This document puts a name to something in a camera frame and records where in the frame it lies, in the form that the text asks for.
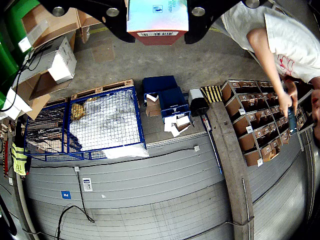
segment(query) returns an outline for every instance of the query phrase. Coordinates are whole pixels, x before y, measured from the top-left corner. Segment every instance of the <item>blue wire mesh cage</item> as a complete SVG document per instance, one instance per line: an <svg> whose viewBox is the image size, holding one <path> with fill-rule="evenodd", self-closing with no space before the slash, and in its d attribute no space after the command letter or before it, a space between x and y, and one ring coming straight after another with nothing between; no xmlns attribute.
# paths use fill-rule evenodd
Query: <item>blue wire mesh cage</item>
<svg viewBox="0 0 320 240"><path fill-rule="evenodd" d="M67 153L83 159L106 158L102 150L143 143L146 146L134 86L71 100Z"/></svg>
<svg viewBox="0 0 320 240"><path fill-rule="evenodd" d="M28 118L24 134L24 154L46 161L48 155L63 155L67 150L65 126L68 103L43 108L35 120Z"/></svg>

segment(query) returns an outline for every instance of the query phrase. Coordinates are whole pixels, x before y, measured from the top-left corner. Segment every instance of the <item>hand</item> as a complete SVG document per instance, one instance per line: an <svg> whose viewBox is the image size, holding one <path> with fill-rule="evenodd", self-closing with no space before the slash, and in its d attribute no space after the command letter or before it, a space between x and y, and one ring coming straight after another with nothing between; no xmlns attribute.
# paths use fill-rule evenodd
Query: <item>hand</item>
<svg viewBox="0 0 320 240"><path fill-rule="evenodd" d="M294 115L297 115L298 90L297 90L296 84L293 81L287 80L285 82L285 85L288 88L288 95L292 98L292 106L294 109Z"/></svg>
<svg viewBox="0 0 320 240"><path fill-rule="evenodd" d="M283 111L284 116L288 117L288 108L292 106L293 101L289 94L283 92L281 95L278 95L279 99L279 108Z"/></svg>

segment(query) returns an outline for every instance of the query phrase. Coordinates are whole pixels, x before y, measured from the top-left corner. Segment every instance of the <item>green container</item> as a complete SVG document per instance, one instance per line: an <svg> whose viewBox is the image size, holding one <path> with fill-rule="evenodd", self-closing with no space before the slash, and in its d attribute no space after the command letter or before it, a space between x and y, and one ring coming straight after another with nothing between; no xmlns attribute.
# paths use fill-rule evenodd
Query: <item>green container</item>
<svg viewBox="0 0 320 240"><path fill-rule="evenodd" d="M11 52L18 65L21 65L28 51L23 53L18 43L27 36L22 18L40 3L37 0L20 0L4 13L4 22L14 50Z"/></svg>
<svg viewBox="0 0 320 240"><path fill-rule="evenodd" d="M7 92L9 91L12 82L15 80L18 69L19 66L10 54L7 46L4 43L2 34L0 33L0 109L2 109L4 106Z"/></svg>

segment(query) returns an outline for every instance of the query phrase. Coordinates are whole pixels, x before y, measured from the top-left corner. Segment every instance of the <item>metal bolt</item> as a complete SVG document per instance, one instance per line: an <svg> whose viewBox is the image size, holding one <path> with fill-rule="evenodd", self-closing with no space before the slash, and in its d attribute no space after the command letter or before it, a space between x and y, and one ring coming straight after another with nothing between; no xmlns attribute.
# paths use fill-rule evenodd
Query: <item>metal bolt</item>
<svg viewBox="0 0 320 240"><path fill-rule="evenodd" d="M245 0L245 5L248 8L256 9L257 7L259 7L260 1L259 0Z"/></svg>
<svg viewBox="0 0 320 240"><path fill-rule="evenodd" d="M111 7L106 11L106 14L109 17L116 17L116 16L118 16L119 13L120 13L119 10L116 9L115 7Z"/></svg>
<svg viewBox="0 0 320 240"><path fill-rule="evenodd" d="M201 17L205 15L206 11L202 7L197 6L194 9L192 9L191 13L193 16Z"/></svg>
<svg viewBox="0 0 320 240"><path fill-rule="evenodd" d="M65 14L65 10L62 6L56 6L53 10L52 10L52 15L56 16L56 17L61 17L63 14Z"/></svg>

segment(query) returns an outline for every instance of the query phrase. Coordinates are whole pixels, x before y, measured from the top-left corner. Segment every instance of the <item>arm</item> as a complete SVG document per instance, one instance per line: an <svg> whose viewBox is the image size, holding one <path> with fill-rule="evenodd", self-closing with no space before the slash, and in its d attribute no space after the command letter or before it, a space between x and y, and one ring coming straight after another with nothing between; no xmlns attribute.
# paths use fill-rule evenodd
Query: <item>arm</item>
<svg viewBox="0 0 320 240"><path fill-rule="evenodd" d="M269 77L274 91L278 95L280 108L284 115L288 117L288 107L291 107L291 97L284 91L281 80L275 65L274 55L269 49L268 36L266 28L255 28L246 35L252 49L261 66Z"/></svg>

